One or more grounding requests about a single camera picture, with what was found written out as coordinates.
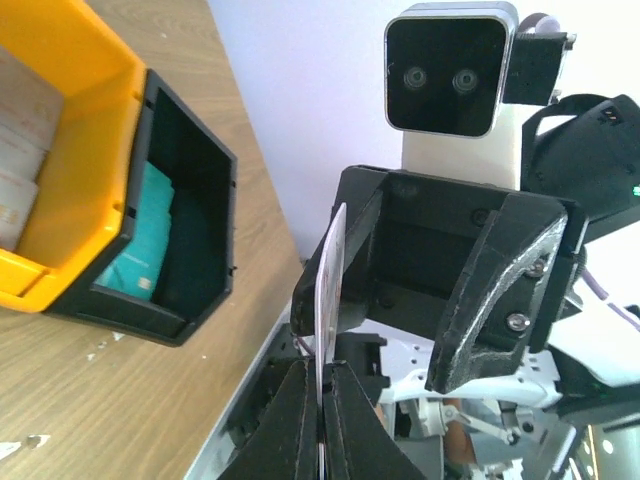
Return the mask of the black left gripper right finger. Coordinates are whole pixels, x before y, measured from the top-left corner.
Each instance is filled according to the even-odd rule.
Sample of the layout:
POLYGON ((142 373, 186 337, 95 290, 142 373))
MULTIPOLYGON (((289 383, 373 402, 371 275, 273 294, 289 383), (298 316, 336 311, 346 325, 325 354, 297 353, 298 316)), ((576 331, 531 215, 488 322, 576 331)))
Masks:
POLYGON ((323 368, 324 479, 422 479, 383 428, 346 363, 323 368))

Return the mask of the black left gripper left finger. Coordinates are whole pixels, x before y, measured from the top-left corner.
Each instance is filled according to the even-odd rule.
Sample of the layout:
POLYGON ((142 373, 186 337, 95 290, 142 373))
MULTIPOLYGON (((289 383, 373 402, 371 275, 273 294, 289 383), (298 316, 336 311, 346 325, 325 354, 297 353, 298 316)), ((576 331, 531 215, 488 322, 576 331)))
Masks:
POLYGON ((318 477, 315 365, 289 368, 258 429, 220 475, 222 479, 316 479, 318 477))

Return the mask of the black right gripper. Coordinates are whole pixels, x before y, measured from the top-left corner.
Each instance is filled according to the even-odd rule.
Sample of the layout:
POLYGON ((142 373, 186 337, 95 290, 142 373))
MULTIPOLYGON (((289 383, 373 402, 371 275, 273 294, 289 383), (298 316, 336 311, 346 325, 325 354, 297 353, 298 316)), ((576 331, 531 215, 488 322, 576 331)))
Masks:
POLYGON ((436 337, 425 387, 440 394, 511 375, 562 310, 568 221, 554 197, 351 166, 294 288, 292 331, 369 318, 436 337))

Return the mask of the white pink credit card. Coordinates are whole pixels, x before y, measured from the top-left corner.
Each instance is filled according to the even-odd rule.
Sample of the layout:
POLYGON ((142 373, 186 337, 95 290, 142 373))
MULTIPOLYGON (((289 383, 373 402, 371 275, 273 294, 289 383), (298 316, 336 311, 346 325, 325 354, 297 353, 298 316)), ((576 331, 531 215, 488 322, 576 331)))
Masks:
POLYGON ((324 368, 334 360, 343 283, 347 205, 341 203, 325 235, 314 290, 316 403, 318 407, 318 478, 326 477, 323 416, 324 368))

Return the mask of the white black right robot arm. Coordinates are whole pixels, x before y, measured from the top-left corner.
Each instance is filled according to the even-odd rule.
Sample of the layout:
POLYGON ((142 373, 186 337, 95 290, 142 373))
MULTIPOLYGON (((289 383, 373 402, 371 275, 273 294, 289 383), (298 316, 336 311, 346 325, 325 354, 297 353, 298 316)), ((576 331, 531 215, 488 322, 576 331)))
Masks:
POLYGON ((588 242, 639 218, 639 110, 568 96, 522 129, 522 187, 351 166, 332 222, 338 331, 371 319, 433 342, 422 390, 454 394, 543 351, 588 242))

